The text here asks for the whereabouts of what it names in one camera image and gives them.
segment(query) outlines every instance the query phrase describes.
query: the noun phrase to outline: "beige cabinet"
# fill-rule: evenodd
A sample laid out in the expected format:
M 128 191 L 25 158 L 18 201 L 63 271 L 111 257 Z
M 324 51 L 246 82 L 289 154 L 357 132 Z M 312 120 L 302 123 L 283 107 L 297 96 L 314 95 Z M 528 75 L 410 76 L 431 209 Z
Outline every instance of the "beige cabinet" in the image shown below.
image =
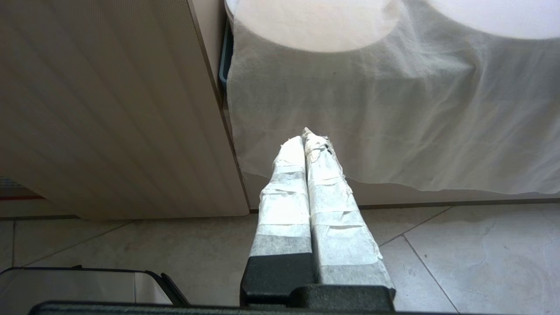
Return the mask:
M 0 12 L 2 175 L 89 219 L 248 213 L 216 84 L 222 1 Z

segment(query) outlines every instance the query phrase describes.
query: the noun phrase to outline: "floor tile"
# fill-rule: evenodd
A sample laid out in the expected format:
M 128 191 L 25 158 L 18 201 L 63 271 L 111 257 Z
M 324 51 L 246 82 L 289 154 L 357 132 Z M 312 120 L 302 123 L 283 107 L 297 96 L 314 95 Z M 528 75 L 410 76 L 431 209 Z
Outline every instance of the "floor tile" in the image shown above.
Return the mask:
M 456 313 L 404 237 L 381 246 L 385 267 L 396 287 L 398 311 Z
M 0 272 L 12 267 L 13 221 L 0 221 Z
M 137 221 L 32 266 L 164 272 L 193 304 L 239 305 L 256 224 L 256 215 Z
M 454 207 L 405 234 L 463 313 L 560 313 L 560 205 Z
M 362 217 L 381 245 L 450 207 L 362 210 Z
M 24 266 L 126 223 L 81 219 L 16 221 L 14 264 Z

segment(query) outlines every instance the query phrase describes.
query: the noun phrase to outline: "white round object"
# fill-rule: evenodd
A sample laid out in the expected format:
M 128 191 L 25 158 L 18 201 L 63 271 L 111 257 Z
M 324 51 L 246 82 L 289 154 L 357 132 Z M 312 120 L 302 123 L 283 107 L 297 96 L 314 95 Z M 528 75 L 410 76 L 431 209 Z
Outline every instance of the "white round object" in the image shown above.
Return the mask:
M 400 0 L 226 0 L 248 31 L 283 47 L 320 53 L 361 49 L 398 22 Z
M 508 38 L 560 37 L 559 0 L 428 0 L 451 20 Z

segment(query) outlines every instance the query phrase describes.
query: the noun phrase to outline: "black plastic base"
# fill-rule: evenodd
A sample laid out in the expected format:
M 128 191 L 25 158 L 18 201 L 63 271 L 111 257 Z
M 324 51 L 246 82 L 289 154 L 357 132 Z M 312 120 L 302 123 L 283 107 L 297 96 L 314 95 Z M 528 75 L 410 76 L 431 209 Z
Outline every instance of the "black plastic base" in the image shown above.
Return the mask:
M 296 288 L 315 283 L 313 254 L 252 256 L 241 280 L 241 306 L 287 305 Z
M 37 305 L 29 315 L 445 315 L 421 312 L 368 312 L 368 311 L 318 311 L 305 308 L 281 310 L 242 309 L 229 307 L 170 307 L 161 305 L 137 305 L 115 303 L 61 303 L 49 302 Z
M 295 289 L 289 307 L 348 312 L 395 312 L 391 291 L 384 286 L 308 285 Z

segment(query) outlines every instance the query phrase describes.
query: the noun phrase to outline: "gray tile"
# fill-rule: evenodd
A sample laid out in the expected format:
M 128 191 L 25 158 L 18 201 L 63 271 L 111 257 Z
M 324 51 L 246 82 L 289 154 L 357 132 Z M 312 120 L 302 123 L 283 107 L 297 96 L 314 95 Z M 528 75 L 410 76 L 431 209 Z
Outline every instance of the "gray tile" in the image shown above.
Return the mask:
M 362 210 L 375 241 L 381 245 L 450 207 Z
M 405 234 L 459 312 L 560 313 L 560 205 L 454 207 Z
M 456 313 L 404 237 L 381 246 L 385 267 L 396 287 L 398 311 Z
M 13 221 L 0 221 L 0 272 L 12 267 Z
M 126 223 L 81 219 L 17 221 L 14 264 L 24 266 Z
M 238 305 L 256 224 L 256 215 L 138 221 L 32 266 L 164 272 L 193 304 Z

